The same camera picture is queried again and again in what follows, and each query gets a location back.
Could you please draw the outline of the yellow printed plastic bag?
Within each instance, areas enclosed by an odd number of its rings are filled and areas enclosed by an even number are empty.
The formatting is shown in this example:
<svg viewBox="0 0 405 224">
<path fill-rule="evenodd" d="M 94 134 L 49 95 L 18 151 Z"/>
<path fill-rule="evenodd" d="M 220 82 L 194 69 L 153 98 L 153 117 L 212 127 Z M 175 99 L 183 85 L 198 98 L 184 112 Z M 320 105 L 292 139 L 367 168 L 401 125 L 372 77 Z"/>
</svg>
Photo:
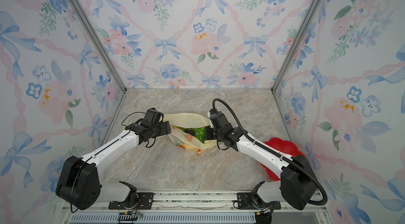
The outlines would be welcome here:
<svg viewBox="0 0 405 224">
<path fill-rule="evenodd" d="M 216 146 L 215 140 L 205 141 L 203 144 L 195 137 L 179 129 L 179 127 L 204 128 L 210 126 L 209 119 L 204 116 L 194 113 L 167 114 L 164 116 L 163 121 L 170 123 L 171 134 L 169 138 L 173 144 L 191 154 L 202 156 Z"/>
</svg>

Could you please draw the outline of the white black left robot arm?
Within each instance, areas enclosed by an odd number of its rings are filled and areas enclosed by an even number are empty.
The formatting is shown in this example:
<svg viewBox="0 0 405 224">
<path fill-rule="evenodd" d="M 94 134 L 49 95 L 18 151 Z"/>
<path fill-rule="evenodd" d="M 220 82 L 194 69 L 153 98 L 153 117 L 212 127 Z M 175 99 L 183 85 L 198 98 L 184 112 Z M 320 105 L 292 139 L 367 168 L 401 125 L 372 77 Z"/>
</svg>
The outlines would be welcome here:
<svg viewBox="0 0 405 224">
<path fill-rule="evenodd" d="M 160 136 L 171 133 L 170 123 L 155 108 L 144 117 L 124 126 L 124 130 L 110 142 L 81 157 L 71 156 L 63 164 L 55 194 L 71 207 L 85 210 L 97 203 L 112 202 L 125 209 L 140 203 L 137 188 L 127 182 L 101 183 L 100 174 L 127 151 L 146 143 L 150 148 Z"/>
</svg>

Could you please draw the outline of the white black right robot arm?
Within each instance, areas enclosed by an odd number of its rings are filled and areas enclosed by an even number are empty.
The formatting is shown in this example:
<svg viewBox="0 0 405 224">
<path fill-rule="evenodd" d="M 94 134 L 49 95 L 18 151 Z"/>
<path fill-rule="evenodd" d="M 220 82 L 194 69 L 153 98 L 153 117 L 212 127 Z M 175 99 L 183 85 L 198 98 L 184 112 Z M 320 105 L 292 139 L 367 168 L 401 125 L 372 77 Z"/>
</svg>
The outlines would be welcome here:
<svg viewBox="0 0 405 224">
<path fill-rule="evenodd" d="M 210 125 L 205 127 L 208 140 L 217 141 L 223 150 L 233 149 L 246 154 L 272 171 L 279 181 L 259 182 L 251 191 L 251 203 L 258 209 L 271 206 L 274 201 L 284 201 L 297 210 L 306 205 L 319 205 L 322 200 L 312 200 L 318 186 L 308 161 L 301 155 L 292 156 L 257 140 L 246 130 L 233 127 L 226 116 L 216 109 L 209 111 Z"/>
</svg>

